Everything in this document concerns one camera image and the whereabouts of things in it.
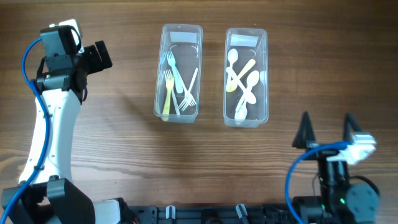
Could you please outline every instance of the fork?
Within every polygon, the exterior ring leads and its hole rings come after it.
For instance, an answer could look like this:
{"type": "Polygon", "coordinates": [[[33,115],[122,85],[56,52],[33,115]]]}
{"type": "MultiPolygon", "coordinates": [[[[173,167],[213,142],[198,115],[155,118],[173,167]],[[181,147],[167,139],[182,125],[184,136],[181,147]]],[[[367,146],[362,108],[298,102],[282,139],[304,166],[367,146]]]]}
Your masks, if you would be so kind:
{"type": "MultiPolygon", "coordinates": [[[[164,78],[166,79],[166,89],[167,89],[167,96],[166,100],[164,102],[164,107],[163,107],[163,115],[170,114],[170,96],[173,91],[174,87],[174,76],[172,75],[170,70],[167,70],[164,72],[164,78]]],[[[169,117],[162,118],[164,121],[168,121],[169,117]]]]}
{"type": "Polygon", "coordinates": [[[163,63],[166,61],[166,52],[163,51],[160,53],[160,59],[159,59],[159,75],[157,76],[157,84],[160,86],[161,81],[163,79],[164,72],[160,69],[163,65],[163,63]]]}
{"type": "Polygon", "coordinates": [[[196,101],[191,94],[191,89],[193,86],[193,82],[195,81],[195,79],[197,77],[197,73],[198,73],[198,68],[195,69],[195,72],[193,73],[193,76],[192,76],[191,84],[189,86],[189,90],[185,92],[185,98],[179,106],[179,108],[182,108],[182,111],[185,111],[185,109],[187,109],[188,106],[196,105],[196,101]]]}
{"type": "Polygon", "coordinates": [[[167,52],[167,63],[170,65],[170,67],[172,67],[173,70],[173,75],[175,77],[175,90],[177,93],[181,94],[185,89],[185,85],[183,84],[182,78],[175,66],[175,57],[171,51],[167,52]]]}

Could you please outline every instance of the label on container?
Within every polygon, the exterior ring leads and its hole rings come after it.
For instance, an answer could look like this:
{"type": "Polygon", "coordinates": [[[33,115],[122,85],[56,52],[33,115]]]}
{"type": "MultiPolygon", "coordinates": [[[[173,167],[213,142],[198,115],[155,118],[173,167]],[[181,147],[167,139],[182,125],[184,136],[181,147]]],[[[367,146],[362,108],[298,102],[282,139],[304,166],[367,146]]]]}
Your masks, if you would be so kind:
{"type": "Polygon", "coordinates": [[[230,46],[255,47],[259,37],[232,34],[230,46]]]}
{"type": "Polygon", "coordinates": [[[170,39],[172,42],[185,42],[195,44],[197,42],[197,33],[170,32],[170,39]]]}

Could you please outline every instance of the wood grain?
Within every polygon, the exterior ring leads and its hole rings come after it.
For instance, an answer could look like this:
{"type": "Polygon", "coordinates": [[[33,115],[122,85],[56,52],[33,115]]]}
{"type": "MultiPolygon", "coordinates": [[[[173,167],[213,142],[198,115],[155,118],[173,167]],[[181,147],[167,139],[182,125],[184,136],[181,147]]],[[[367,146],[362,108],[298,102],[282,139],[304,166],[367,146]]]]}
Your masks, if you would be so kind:
{"type": "MultiPolygon", "coordinates": [[[[332,142],[341,139],[350,111],[378,141],[377,151],[351,167],[351,174],[379,186],[378,223],[398,219],[398,2],[54,2],[0,4],[0,190],[16,185],[34,128],[22,55],[48,24],[75,18],[83,43],[104,40],[114,63],[88,77],[88,100],[73,137],[73,179],[93,200],[124,197],[130,205],[158,206],[283,202],[285,174],[302,153],[291,148],[301,114],[310,112],[320,142],[332,142]],[[200,107],[193,124],[165,123],[153,114],[166,23],[203,28],[200,107]],[[256,129],[223,122],[230,27],[268,32],[269,121],[256,129]]],[[[30,53],[31,78],[43,55],[41,44],[30,53]]],[[[311,195],[315,173],[313,162],[301,164],[291,195],[311,195]]]]}

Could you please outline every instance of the white spoon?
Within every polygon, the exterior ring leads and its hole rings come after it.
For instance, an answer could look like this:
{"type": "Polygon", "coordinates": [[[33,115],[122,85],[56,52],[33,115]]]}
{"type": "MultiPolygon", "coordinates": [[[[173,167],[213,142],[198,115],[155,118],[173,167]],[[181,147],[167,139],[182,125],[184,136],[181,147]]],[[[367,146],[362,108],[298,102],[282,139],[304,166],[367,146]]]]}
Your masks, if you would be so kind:
{"type": "MultiPolygon", "coordinates": [[[[226,68],[226,72],[228,72],[228,74],[232,74],[232,78],[237,79],[238,76],[236,76],[236,73],[232,68],[230,67],[226,68]]],[[[250,104],[256,104],[257,99],[254,96],[254,94],[250,91],[247,91],[247,89],[244,87],[244,85],[240,80],[237,80],[237,84],[239,87],[241,87],[243,95],[245,95],[246,101],[250,104]]]]}
{"type": "MultiPolygon", "coordinates": [[[[257,83],[259,82],[259,79],[260,79],[260,73],[258,71],[251,72],[250,75],[248,76],[248,79],[246,80],[246,82],[248,83],[248,87],[246,88],[247,91],[251,92],[253,86],[257,85],[257,83]]],[[[246,97],[245,95],[243,95],[239,100],[238,106],[236,107],[235,119],[246,119],[246,116],[248,115],[246,102],[247,102],[246,97]]]]}
{"type": "Polygon", "coordinates": [[[262,84],[266,84],[267,78],[266,78],[266,74],[264,73],[264,71],[260,72],[260,81],[262,84]]]}
{"type": "MultiPolygon", "coordinates": [[[[229,61],[229,67],[232,68],[232,65],[238,60],[238,51],[236,49],[229,50],[227,59],[229,61]]],[[[228,73],[228,77],[226,79],[226,86],[229,86],[230,81],[231,81],[231,74],[228,73]]]]}

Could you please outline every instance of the yellow spoon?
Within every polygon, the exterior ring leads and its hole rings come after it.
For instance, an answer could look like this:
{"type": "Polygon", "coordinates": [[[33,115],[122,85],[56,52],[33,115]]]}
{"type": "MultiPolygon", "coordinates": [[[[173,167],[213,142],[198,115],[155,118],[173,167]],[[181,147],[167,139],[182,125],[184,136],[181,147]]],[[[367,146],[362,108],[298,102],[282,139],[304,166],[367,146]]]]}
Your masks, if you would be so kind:
{"type": "Polygon", "coordinates": [[[232,91],[235,91],[236,88],[238,87],[238,80],[240,80],[244,74],[246,74],[250,68],[252,68],[256,64],[256,61],[254,59],[250,59],[248,63],[244,66],[244,68],[241,70],[237,78],[234,78],[232,81],[230,81],[229,85],[226,86],[226,91],[228,93],[231,93],[232,91]]]}

